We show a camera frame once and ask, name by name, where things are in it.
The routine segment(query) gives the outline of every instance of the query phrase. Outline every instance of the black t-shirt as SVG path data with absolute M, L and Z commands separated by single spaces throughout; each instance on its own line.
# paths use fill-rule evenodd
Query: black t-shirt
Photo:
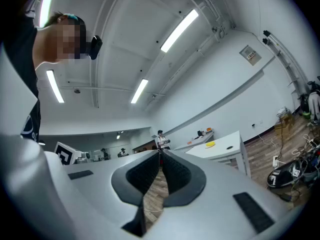
M 104 160 L 109 160 L 110 159 L 110 156 L 107 152 L 104 152 L 103 153 L 103 157 L 104 157 Z
M 25 15 L 20 16 L 4 38 L 4 48 L 16 72 L 38 98 L 38 78 L 32 58 L 36 35 L 37 29 L 35 28 L 33 18 Z M 26 118 L 21 135 L 24 138 L 38 142 L 40 121 L 40 101 L 38 99 L 30 115 Z

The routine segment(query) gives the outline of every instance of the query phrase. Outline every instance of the cardboard box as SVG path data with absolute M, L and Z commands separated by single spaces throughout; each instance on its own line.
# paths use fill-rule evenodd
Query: cardboard box
M 274 130 L 275 130 L 276 135 L 280 135 L 281 136 L 281 131 L 282 131 L 282 135 L 288 135 L 290 133 L 291 128 L 295 124 L 295 118 L 292 115 L 290 115 L 285 119 L 281 118 L 281 122 L 278 121 L 274 125 Z

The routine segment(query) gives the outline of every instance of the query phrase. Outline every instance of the black pad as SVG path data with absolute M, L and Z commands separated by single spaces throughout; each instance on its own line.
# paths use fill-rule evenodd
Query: black pad
M 186 206 L 205 188 L 207 178 L 204 171 L 167 149 L 163 150 L 162 170 L 169 190 L 163 207 Z
M 90 170 L 83 170 L 83 171 L 78 171 L 74 173 L 69 173 L 68 176 L 70 180 L 75 180 L 75 179 L 83 178 L 92 174 L 94 173 Z
M 257 233 L 261 233 L 274 224 L 259 204 L 246 192 L 235 194 L 233 198 L 240 206 Z
M 114 171 L 111 184 L 119 198 L 128 204 L 140 206 L 159 171 L 159 152 L 153 151 Z

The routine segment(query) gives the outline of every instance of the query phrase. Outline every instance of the metal pipe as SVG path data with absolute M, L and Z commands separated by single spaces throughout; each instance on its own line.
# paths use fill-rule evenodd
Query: metal pipe
M 200 53 L 200 54 L 202 55 L 202 57 L 205 58 L 205 56 L 204 56 L 204 55 L 201 53 L 201 51 L 199 51 L 199 50 L 201 50 L 201 49 L 206 45 L 206 43 L 209 42 L 209 40 L 210 40 L 213 36 L 215 36 L 216 40 L 217 40 L 218 43 L 219 43 L 219 40 L 218 40 L 218 38 L 216 37 L 216 34 L 212 34 L 212 35 L 208 36 L 208 37 L 199 45 L 199 47 L 197 48 L 197 50 L 194 51 L 194 52 L 186 59 L 186 61 L 177 69 L 176 72 L 178 72 L 182 67 L 184 67 L 184 66 L 189 62 L 189 60 L 191 59 L 191 57 L 192 57 L 194 54 L 196 54 L 196 53 Z M 160 93 L 164 90 L 164 88 L 168 85 L 168 83 L 169 83 L 170 81 L 171 81 L 171 79 L 162 87 L 162 89 L 160 90 Z
M 204 12 L 200 9 L 199 5 L 194 1 L 191 0 L 191 2 L 195 5 L 195 7 L 197 7 L 197 9 L 199 10 L 199 12 L 202 14 L 202 16 L 205 18 L 206 22 L 209 24 L 210 29 L 212 28 L 210 21 L 208 20 L 208 18 L 206 17 L 206 15 L 204 14 Z
M 230 13 L 230 10 L 229 10 L 229 7 L 228 7 L 228 5 L 227 5 L 227 3 L 226 3 L 226 0 L 223 0 L 223 3 L 224 3 L 224 5 L 225 5 L 225 7 L 226 7 L 226 10 L 228 11 L 228 14 L 229 14 L 229 17 L 230 17 L 230 22 L 231 22 L 231 27 L 232 27 L 232 29 L 235 29 L 236 28 L 236 25 L 234 24 L 234 20 L 233 20 L 233 18 L 232 18 L 232 16 L 231 16 L 231 13 Z
M 214 2 L 212 0 L 205 0 L 205 2 L 210 6 L 212 7 L 211 10 L 213 9 L 214 13 L 216 14 L 215 17 L 216 17 L 216 22 L 220 19 L 220 14 L 218 12 L 218 10 L 216 9 L 216 6 L 214 4 Z
M 135 90 L 130 89 L 120 89 L 120 88 L 111 88 L 111 87 L 91 87 L 91 86 L 60 86 L 59 89 L 84 89 L 84 90 L 101 90 L 101 91 L 121 91 L 121 92 L 135 92 Z M 152 94 L 156 96 L 166 96 L 165 94 L 154 93 L 154 92 L 147 92 L 143 91 L 145 94 Z
M 216 12 L 217 12 L 217 14 L 219 15 L 219 17 L 224 18 L 224 17 L 222 16 L 222 13 L 220 12 L 219 7 L 216 6 L 214 0 L 209 0 L 209 1 L 212 3 L 212 6 L 213 6 L 213 8 L 216 10 Z
M 204 7 L 207 7 L 208 9 L 209 9 L 209 11 L 210 11 L 210 13 L 212 13 L 212 15 L 214 16 L 214 17 L 216 17 L 216 15 L 214 14 L 214 12 L 212 11 L 212 9 L 208 6 L 208 5 L 202 5 L 201 7 L 200 7 L 200 9 L 202 9 L 202 8 L 204 8 Z
M 296 59 L 291 55 L 291 53 L 287 50 L 287 48 L 272 34 L 269 35 L 269 39 L 275 44 L 276 47 L 280 48 L 288 57 L 289 59 L 293 62 L 293 65 L 295 66 L 298 74 L 300 75 L 302 81 L 303 81 L 303 87 L 305 88 L 305 91 L 307 92 L 309 90 L 309 87 L 307 85 L 307 78 L 300 68 L 298 62 Z

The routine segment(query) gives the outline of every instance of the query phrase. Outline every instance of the fluorescent ceiling light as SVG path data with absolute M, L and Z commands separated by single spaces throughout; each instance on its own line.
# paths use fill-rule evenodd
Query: fluorescent ceiling light
M 48 21 L 48 14 L 50 9 L 51 0 L 42 0 L 39 27 L 43 28 Z
M 132 100 L 131 100 L 131 103 L 136 103 L 137 100 L 139 99 L 139 96 L 141 95 L 142 91 L 144 90 L 144 88 L 146 87 L 148 83 L 148 80 L 147 79 L 142 79 L 138 89 L 136 90 Z
M 171 35 L 167 38 L 164 44 L 161 46 L 161 50 L 165 53 L 180 37 L 180 35 L 187 29 L 187 27 L 199 16 L 195 9 L 189 12 L 189 14 L 180 22 Z
M 56 99 L 58 100 L 59 103 L 65 103 L 64 99 L 61 96 L 61 93 L 59 91 L 57 82 L 56 82 L 56 78 L 55 78 L 55 74 L 53 70 L 47 70 L 46 75 L 48 76 L 51 88 L 56 96 Z

